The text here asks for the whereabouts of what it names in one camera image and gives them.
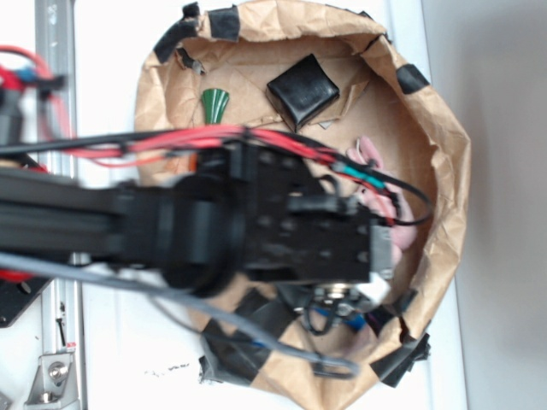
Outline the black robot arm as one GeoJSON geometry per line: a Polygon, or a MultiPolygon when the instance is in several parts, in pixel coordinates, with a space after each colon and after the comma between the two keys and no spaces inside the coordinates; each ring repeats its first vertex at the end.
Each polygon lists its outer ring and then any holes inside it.
{"type": "Polygon", "coordinates": [[[249,143],[204,151],[194,173],[161,186],[85,189],[6,168],[1,248],[152,268],[170,286],[206,297],[238,273],[302,285],[389,278],[387,224],[322,183],[295,155],[249,143]]]}

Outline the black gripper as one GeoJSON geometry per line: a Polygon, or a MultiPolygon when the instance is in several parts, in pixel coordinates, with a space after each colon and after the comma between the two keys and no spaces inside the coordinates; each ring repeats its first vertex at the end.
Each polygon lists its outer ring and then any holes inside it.
{"type": "Polygon", "coordinates": [[[241,269],[270,283],[361,284],[393,276],[390,230],[330,175],[296,155],[246,146],[239,155],[245,217],[241,269]]]}

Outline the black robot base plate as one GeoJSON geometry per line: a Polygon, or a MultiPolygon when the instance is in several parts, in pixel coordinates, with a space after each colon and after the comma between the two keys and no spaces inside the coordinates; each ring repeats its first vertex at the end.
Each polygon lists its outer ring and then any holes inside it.
{"type": "MultiPolygon", "coordinates": [[[[1,168],[30,169],[47,173],[47,169],[29,155],[19,155],[14,159],[2,158],[1,168]]],[[[47,278],[35,277],[29,273],[13,269],[1,269],[1,328],[10,327],[50,283],[47,278]]]]}

